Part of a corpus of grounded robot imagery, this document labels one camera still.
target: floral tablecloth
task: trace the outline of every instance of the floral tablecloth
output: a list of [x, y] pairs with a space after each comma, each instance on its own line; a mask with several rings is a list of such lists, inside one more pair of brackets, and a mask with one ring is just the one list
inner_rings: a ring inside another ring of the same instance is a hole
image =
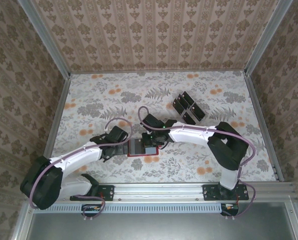
[[[140, 137], [145, 129], [139, 124], [137, 110], [142, 105], [158, 119], [182, 121], [172, 102], [183, 91], [207, 113], [198, 125], [215, 126], [225, 121], [253, 142], [256, 156], [243, 168], [243, 180], [275, 180], [241, 71], [72, 75], [53, 156], [72, 151], [92, 136], [104, 133], [106, 122], [113, 117], [131, 121], [134, 136]], [[115, 124], [130, 131], [123, 121]], [[221, 175], [207, 146], [183, 142], [169, 144], [159, 156], [115, 156], [105, 163], [92, 162], [76, 173], [88, 173], [102, 183], [216, 182]]]

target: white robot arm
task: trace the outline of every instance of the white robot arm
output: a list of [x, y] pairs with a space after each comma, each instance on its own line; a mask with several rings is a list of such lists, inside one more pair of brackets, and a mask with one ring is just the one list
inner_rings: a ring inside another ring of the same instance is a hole
[[[227, 190], [232, 190], [237, 184], [238, 168], [242, 158], [245, 156], [248, 144], [243, 143], [234, 137], [223, 136], [212, 131], [201, 131], [199, 128], [210, 130], [220, 129], [222, 131], [238, 133], [227, 123], [221, 122], [218, 126], [202, 127], [183, 124], [175, 120], [168, 120], [166, 124], [148, 114], [144, 119], [149, 125], [159, 126], [159, 128], [176, 127], [177, 129], [150, 131], [143, 133], [142, 139], [144, 147], [157, 147], [166, 142], [186, 142], [197, 145], [208, 145], [222, 168], [220, 185]], [[92, 177], [69, 175], [80, 167], [100, 159], [104, 161], [116, 155], [126, 154], [127, 145], [104, 146], [105, 143], [120, 143], [127, 137], [127, 133], [115, 126], [109, 134], [93, 137], [82, 147], [59, 157], [47, 159], [43, 156], [36, 159], [28, 174], [21, 184], [21, 191], [30, 196], [33, 192], [33, 202], [40, 209], [50, 207], [57, 199], [65, 199], [75, 195], [91, 195]], [[45, 173], [43, 178], [32, 189], [33, 185], [41, 172], [49, 165], [53, 166]]]

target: smartphone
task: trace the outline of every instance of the smartphone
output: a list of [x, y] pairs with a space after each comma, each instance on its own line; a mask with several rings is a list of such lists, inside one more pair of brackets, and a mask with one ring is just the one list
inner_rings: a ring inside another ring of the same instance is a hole
[[129, 141], [128, 157], [156, 156], [158, 147], [144, 147], [142, 138], [131, 138]]

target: floral wallpaper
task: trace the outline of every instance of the floral wallpaper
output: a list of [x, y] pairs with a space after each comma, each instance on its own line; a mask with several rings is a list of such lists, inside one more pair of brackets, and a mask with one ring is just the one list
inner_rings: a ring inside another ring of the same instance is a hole
[[34, 0], [73, 73], [243, 69], [278, 0]]
[[0, 0], [0, 240], [12, 234], [20, 183], [43, 154], [63, 83], [17, 1]]
[[298, 193], [298, 0], [251, 75], [283, 175]]
[[[131, 121], [134, 137], [141, 137], [145, 129], [139, 124], [137, 110], [142, 105], [158, 119], [183, 122], [172, 106], [183, 91], [206, 112], [199, 125], [216, 126], [226, 121], [253, 142], [256, 156], [243, 168], [242, 179], [275, 181], [241, 71], [72, 75], [53, 155], [70, 152], [92, 136], [103, 134], [105, 124], [113, 117]], [[110, 127], [114, 125], [130, 132], [123, 121], [113, 122]], [[158, 156], [115, 156], [105, 163], [92, 162], [74, 174], [81, 173], [102, 183], [174, 183], [217, 182], [221, 170], [207, 145], [178, 142], [170, 143]]]

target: ventilation grille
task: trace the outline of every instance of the ventilation grille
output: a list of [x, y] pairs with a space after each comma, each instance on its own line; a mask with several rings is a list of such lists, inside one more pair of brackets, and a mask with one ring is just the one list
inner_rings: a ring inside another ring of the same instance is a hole
[[[46, 210], [35, 210], [37, 214], [81, 213], [81, 203], [55, 203]], [[108, 214], [167, 214], [167, 213], [220, 213], [220, 203], [107, 203], [103, 213]]]

